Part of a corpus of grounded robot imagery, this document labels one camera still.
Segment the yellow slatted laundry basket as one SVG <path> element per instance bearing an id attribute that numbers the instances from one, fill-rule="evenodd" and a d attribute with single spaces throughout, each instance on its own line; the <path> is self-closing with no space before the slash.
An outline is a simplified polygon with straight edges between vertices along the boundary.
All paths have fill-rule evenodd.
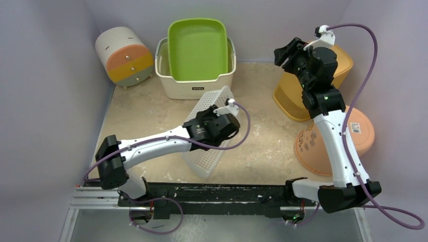
<path id="1" fill-rule="evenodd" d="M 332 84 L 339 88 L 353 67 L 353 59 L 338 45 L 334 45 L 330 49 L 337 55 L 338 62 Z M 273 99 L 289 119 L 299 123 L 310 120 L 309 112 L 302 102 L 302 87 L 294 75 L 283 73 L 274 89 Z"/>

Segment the peach plastic bucket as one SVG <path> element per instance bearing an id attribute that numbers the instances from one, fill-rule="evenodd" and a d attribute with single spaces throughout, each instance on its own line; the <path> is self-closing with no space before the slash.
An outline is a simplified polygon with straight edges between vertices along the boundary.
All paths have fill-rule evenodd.
<path id="1" fill-rule="evenodd" d="M 375 130 L 371 121 L 363 112 L 353 108 L 347 127 L 350 129 L 358 156 L 364 155 L 375 140 Z M 294 150 L 297 159 L 306 169 L 318 175 L 332 176 L 326 146 L 313 121 L 296 137 Z"/>

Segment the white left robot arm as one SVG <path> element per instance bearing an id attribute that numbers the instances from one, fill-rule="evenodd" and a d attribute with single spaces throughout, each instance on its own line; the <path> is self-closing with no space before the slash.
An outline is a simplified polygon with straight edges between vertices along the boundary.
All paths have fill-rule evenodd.
<path id="1" fill-rule="evenodd" d="M 240 130 L 238 106 L 216 105 L 199 111 L 196 117 L 167 132 L 134 140 L 118 140 L 115 135 L 104 138 L 96 155 L 100 187 L 119 189 L 137 206 L 150 201 L 144 179 L 131 174 L 131 169 L 145 161 L 173 153 L 194 150 L 222 150 L 221 144 Z"/>

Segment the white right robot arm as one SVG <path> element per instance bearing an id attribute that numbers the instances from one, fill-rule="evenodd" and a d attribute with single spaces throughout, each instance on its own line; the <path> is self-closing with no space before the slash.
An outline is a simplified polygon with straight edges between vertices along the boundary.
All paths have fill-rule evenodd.
<path id="1" fill-rule="evenodd" d="M 312 47 L 295 37 L 274 50 L 276 66 L 293 74 L 302 87 L 302 101 L 321 133 L 330 161 L 333 181 L 322 183 L 307 178 L 286 181 L 283 198 L 289 205 L 302 199 L 317 202 L 327 213 L 362 207 L 381 193 L 362 166 L 347 127 L 341 92 L 332 84 L 338 67 L 337 55 L 328 47 Z"/>

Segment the cream plastic storage basket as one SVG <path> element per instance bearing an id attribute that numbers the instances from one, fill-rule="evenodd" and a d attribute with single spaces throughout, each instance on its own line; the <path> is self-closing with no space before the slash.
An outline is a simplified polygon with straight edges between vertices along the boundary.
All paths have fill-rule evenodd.
<path id="1" fill-rule="evenodd" d="M 220 74 L 216 79 L 204 81 L 177 81 L 170 74 L 168 60 L 168 39 L 161 39 L 155 52 L 155 73 L 168 98 L 170 99 L 200 99 L 207 91 L 219 90 L 224 86 L 231 87 L 234 72 L 236 71 L 237 58 L 235 45 L 228 38 L 228 72 Z"/>

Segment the green solid tray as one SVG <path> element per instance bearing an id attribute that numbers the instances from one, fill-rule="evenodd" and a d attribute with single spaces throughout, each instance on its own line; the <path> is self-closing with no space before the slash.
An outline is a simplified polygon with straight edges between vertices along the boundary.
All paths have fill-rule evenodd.
<path id="1" fill-rule="evenodd" d="M 177 81 L 214 80 L 228 72 L 226 27 L 213 18 L 174 21 L 168 29 L 170 74 Z"/>

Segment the round pastel drawer cabinet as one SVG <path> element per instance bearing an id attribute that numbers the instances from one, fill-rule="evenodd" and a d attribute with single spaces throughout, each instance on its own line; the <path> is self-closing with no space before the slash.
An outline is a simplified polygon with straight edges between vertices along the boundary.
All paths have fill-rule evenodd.
<path id="1" fill-rule="evenodd" d="M 102 32 L 95 50 L 109 79 L 127 89 L 153 76 L 154 57 L 137 34 L 127 27 Z"/>

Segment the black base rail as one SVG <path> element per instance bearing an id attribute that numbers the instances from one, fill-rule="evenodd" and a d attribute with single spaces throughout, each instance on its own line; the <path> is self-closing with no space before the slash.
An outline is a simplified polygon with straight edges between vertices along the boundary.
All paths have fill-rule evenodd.
<path id="1" fill-rule="evenodd" d="M 113 189 L 115 208 L 136 211 L 136 217 L 169 219 L 171 215 L 260 215 L 292 219 L 304 215 L 308 199 L 291 198 L 285 185 L 148 182 L 146 195 L 130 199 Z"/>

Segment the aluminium frame rails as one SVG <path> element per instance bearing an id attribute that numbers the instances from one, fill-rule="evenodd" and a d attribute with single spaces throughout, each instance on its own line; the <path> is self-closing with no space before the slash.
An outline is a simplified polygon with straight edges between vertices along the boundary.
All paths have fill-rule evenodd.
<path id="1" fill-rule="evenodd" d="M 61 241 L 372 241 L 365 211 L 328 214 L 316 204 L 292 219 L 260 215 L 171 215 L 136 217 L 115 208 L 112 190 L 98 183 L 78 186 Z"/>

